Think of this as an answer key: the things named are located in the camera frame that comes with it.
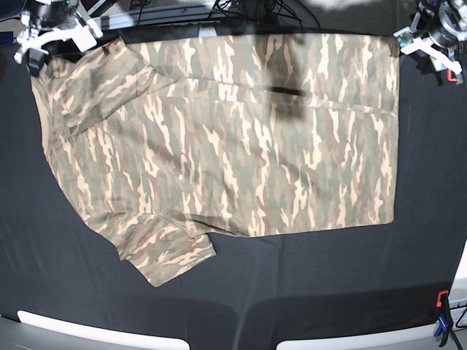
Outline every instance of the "black cloth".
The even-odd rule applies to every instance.
[[[24,7],[26,0],[1,0],[0,20],[18,15]]]
[[[210,235],[217,256],[152,287],[60,191],[15,47],[0,49],[0,314],[18,310],[193,350],[274,349],[436,320],[467,228],[465,85],[401,59],[395,220],[266,238]]]

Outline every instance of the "camouflage t-shirt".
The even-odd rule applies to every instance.
[[[224,36],[126,45],[33,79],[46,157],[92,230],[158,286],[258,237],[393,220],[392,39]]]

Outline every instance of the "cable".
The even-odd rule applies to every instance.
[[[294,17],[294,16],[285,15],[285,14],[283,14],[283,13],[278,13],[278,12],[271,12],[271,14],[276,15],[276,16],[280,16],[280,17],[292,18],[293,20],[297,20],[298,23],[300,23],[300,27],[303,27],[303,26],[304,26],[303,21],[302,21],[300,18],[297,18],[297,17]]]
[[[296,12],[292,8],[290,8],[287,4],[284,4],[283,0],[282,0],[282,3],[281,3],[281,9],[284,9],[285,11],[287,11],[290,14],[290,16],[283,15],[280,12],[278,12],[277,15],[297,20],[298,23],[300,23],[300,27],[303,27],[303,20],[299,16],[297,16]]]
[[[280,8],[279,8],[278,13],[280,13],[282,11],[283,7],[284,7],[284,0],[280,0]]]
[[[244,18],[246,20],[251,20],[253,22],[259,22],[259,20],[256,20],[255,18],[251,18],[249,16],[246,16],[246,15],[243,15],[242,13],[240,12],[232,12],[232,11],[228,11],[226,10],[225,8],[227,7],[227,5],[231,4],[232,3],[232,0],[227,0],[223,5],[222,7],[219,5],[220,3],[220,0],[216,0],[216,2],[214,3],[214,5],[212,6],[212,10],[211,12],[209,13],[209,16],[208,18],[211,16],[211,14],[213,12],[220,12],[222,13],[223,15],[225,15],[225,17],[228,19],[228,21],[230,23],[233,24],[232,20],[231,20],[231,16],[229,15],[232,15],[232,16],[235,16],[235,17],[238,17],[238,18]]]
[[[314,15],[314,13],[303,3],[301,2],[300,0],[295,0],[296,2],[298,2],[312,17],[313,17],[313,20],[316,22],[316,24],[318,25],[318,28],[321,29],[321,23],[320,21],[317,19],[317,17]]]
[[[0,23],[7,22],[8,20],[21,20],[19,17],[10,17],[5,18],[4,20],[0,20]]]
[[[460,315],[460,317],[458,318],[458,320],[455,322],[455,326],[456,326],[457,328],[460,328],[460,329],[462,329],[462,328],[467,328],[467,326],[460,326],[460,325],[459,325],[459,322],[460,322],[460,321],[462,320],[462,318],[466,315],[466,312],[467,312],[467,308],[464,309],[464,311],[462,312],[462,314]]]
[[[449,333],[450,333],[453,341],[455,342],[455,345],[457,346],[458,350],[463,350],[463,347],[460,344],[459,338],[456,336],[454,330],[451,327],[449,328]]]
[[[143,9],[151,3],[151,0],[131,0],[130,11],[139,9],[138,21],[136,22],[136,27],[139,26],[139,21],[141,20],[141,14]]]

